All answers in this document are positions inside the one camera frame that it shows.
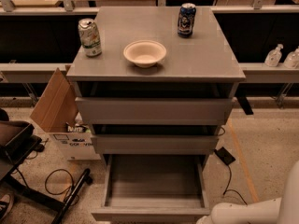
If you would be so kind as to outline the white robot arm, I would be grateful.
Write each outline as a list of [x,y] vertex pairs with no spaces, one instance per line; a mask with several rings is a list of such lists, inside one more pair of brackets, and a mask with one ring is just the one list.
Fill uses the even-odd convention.
[[289,172],[281,198],[248,205],[218,203],[196,224],[299,224],[299,161]]

